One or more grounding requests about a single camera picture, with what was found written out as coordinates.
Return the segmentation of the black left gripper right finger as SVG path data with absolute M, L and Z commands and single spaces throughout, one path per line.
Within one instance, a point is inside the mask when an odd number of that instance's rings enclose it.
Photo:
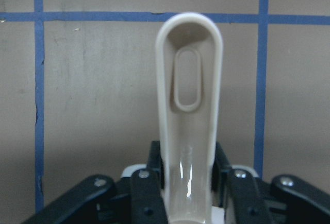
M 270 223 L 257 179 L 247 170 L 233 168 L 220 143 L 216 143 L 212 187 L 225 223 Z

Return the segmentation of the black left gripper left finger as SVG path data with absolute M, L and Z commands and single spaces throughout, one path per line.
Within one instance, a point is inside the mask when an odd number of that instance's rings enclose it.
M 163 169 L 160 142 L 152 141 L 146 168 L 136 170 L 130 179 L 131 223 L 167 223 L 161 195 Z

